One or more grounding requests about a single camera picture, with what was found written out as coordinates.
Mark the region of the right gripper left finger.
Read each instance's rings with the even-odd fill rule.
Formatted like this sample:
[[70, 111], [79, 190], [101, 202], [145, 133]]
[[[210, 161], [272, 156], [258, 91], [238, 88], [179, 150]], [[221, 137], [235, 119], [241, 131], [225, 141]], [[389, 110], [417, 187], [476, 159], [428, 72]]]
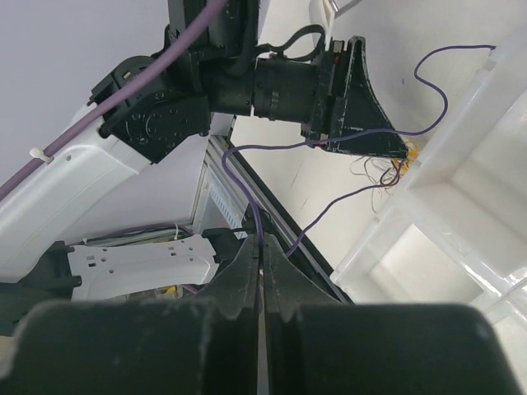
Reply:
[[4, 394], [254, 394], [259, 246], [179, 300], [47, 302], [17, 328]]

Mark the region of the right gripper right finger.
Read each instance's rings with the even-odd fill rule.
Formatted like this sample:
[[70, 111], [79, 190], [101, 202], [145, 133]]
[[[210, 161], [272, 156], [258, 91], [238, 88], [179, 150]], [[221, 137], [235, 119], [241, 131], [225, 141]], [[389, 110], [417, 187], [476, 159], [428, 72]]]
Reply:
[[348, 304], [273, 235], [262, 247], [273, 394], [518, 394], [491, 325], [463, 304]]

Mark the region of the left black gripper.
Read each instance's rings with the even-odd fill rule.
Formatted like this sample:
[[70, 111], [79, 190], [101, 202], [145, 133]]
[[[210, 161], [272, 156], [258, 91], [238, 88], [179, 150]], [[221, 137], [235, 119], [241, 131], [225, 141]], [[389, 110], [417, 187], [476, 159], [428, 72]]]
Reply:
[[324, 140], [325, 151], [385, 159], [405, 159], [408, 148], [375, 97], [366, 65], [366, 39], [331, 39], [311, 63], [316, 71], [307, 142]]

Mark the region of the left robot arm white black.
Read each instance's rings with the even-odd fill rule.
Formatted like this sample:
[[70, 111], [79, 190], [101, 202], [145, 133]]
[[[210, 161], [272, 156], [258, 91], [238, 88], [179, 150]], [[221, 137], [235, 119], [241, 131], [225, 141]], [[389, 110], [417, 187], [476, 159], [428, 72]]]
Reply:
[[15, 284], [90, 208], [164, 160], [212, 115], [297, 123], [309, 146], [405, 160], [408, 148], [372, 90], [366, 42], [319, 24], [306, 55], [261, 44], [257, 1], [171, 1], [163, 49], [121, 62], [81, 117], [1, 188], [1, 280]]

